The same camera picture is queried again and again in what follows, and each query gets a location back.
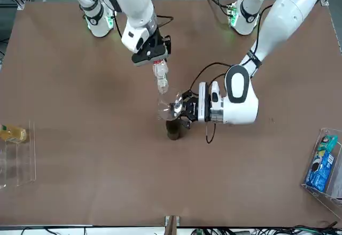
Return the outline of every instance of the yellow bottle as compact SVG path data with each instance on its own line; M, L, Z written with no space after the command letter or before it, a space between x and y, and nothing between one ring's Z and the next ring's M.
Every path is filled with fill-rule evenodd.
M7 142L22 143L26 140L26 130L24 128L11 125L0 124L0 138Z

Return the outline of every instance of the blue package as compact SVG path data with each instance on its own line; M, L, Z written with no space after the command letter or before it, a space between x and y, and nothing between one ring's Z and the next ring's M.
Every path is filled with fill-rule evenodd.
M328 151L316 151L314 161L306 177L306 184L324 192L333 161L334 157Z

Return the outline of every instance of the acrylic box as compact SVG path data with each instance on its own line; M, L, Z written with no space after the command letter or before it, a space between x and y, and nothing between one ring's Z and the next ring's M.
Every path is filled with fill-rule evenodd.
M330 152L333 156L334 160L331 165L331 169L329 172L329 177L326 182L325 188L323 191L318 190L313 185L309 186L306 184L307 175L309 170L313 167L313 162L315 158L316 151L326 135L337 135L337 143ZM304 177L304 181L302 186L311 193L318 201L324 204L329 210L331 210L339 219L342 220L342 168L341 168L341 149L342 149L342 131L330 128L322 128L318 139L315 144L315 148L313 150L313 154L310 159L310 165L307 169L306 175Z
M36 180L34 122L20 127L26 129L25 142L16 144L0 140L0 189Z

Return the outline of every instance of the table surface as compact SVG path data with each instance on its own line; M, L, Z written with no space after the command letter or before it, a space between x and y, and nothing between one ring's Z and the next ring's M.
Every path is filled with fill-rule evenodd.
M175 17L161 32L172 36L169 82L179 90L211 62L239 63L255 40L256 31L237 35L207 1L154 4ZM134 67L118 33L95 38L81 17L69 3L27 3L17 13L0 73L0 120L35 122L37 180L0 192L1 224L336 220L300 186L319 130L342 126L342 57L327 8L316 5L264 60L253 79L257 121L218 125L210 145L203 124L169 140L152 67ZM121 29L124 22L120 15ZM223 71L212 67L201 80Z

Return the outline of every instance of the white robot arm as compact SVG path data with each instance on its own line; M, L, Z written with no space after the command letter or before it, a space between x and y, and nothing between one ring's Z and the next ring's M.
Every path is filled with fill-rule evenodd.
M122 43L133 52L136 66L152 63L158 90L168 90L166 58L171 53L170 37L162 37L157 25L157 15L151 0L104 0L116 11L127 16Z
M113 28L113 11L100 0L77 0L84 11L88 28L95 37L104 37Z
M254 43L239 65L232 66L227 71L224 78L227 95L221 96L216 81L212 84L210 94L208 83L200 83L198 103L197 97L192 95L191 91L183 95L185 110L182 114L189 119L188 123L183 123L184 126L189 128L192 121L253 123L257 118L259 101L254 93L251 78L261 66L264 58L298 29L316 2L317 0L276 0L263 22L259 40ZM258 15L262 2L260 0L244 0L240 1L240 5L242 4L246 10L254 8ZM241 20L249 27L248 18L245 19L243 15L241 17Z

